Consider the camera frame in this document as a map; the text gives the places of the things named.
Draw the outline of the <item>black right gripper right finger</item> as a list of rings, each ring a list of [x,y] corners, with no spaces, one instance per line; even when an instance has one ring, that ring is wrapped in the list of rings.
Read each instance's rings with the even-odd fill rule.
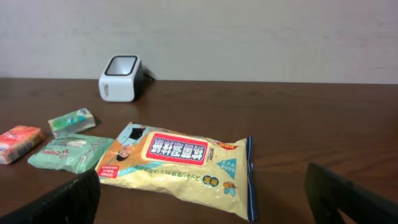
[[[352,181],[309,163],[305,192],[316,223],[344,223],[345,213],[356,223],[397,223],[397,204]]]

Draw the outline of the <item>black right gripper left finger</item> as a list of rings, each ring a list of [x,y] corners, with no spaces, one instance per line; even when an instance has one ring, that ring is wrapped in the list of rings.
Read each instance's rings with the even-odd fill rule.
[[[1,217],[1,223],[93,223],[100,197],[99,177],[95,170],[90,169]]]

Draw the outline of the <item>green wet wipes pack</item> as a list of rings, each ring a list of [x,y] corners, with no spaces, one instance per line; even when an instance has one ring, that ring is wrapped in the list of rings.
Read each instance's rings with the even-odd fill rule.
[[[113,142],[111,138],[63,134],[30,156],[28,163],[40,169],[81,174],[95,166]]]

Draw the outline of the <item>green tissue pack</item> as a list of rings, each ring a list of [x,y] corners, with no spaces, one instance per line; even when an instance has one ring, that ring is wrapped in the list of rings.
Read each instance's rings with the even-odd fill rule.
[[[63,134],[80,133],[96,126],[95,117],[86,108],[50,119],[48,124],[55,139]]]

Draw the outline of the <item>orange tissue pack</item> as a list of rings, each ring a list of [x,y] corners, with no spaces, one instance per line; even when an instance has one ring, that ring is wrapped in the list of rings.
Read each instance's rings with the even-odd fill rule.
[[[40,128],[16,126],[1,134],[1,164],[11,164],[44,140]]]

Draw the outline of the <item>yellow snack bag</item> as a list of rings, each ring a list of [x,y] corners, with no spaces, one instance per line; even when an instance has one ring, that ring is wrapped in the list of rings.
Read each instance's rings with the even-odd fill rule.
[[[102,184],[166,193],[257,219],[253,138],[232,143],[129,123],[95,170]]]

